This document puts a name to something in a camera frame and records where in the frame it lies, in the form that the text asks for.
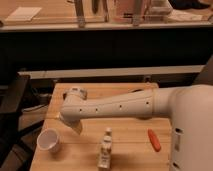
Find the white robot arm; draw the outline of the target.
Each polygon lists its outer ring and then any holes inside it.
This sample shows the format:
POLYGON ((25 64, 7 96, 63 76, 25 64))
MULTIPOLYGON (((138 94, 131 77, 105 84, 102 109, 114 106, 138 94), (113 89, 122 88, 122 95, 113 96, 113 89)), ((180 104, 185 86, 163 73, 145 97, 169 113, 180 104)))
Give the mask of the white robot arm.
POLYGON ((60 120, 80 131, 92 118, 168 118, 171 122, 170 171, 213 171, 213 86, 157 88, 89 99, 73 87, 66 93, 60 120))

